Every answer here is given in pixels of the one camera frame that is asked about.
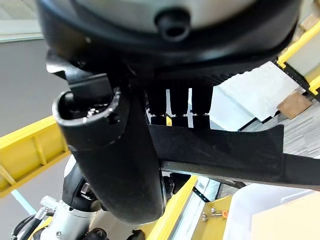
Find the metal bolt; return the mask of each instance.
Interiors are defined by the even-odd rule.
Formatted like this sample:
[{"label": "metal bolt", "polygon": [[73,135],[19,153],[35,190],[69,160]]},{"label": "metal bolt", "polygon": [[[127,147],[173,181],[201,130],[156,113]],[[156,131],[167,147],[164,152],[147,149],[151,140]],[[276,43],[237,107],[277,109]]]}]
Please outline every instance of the metal bolt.
[{"label": "metal bolt", "polygon": [[207,215],[205,214],[204,211],[201,214],[201,220],[204,221],[204,222],[208,221],[208,217],[207,217]]}]

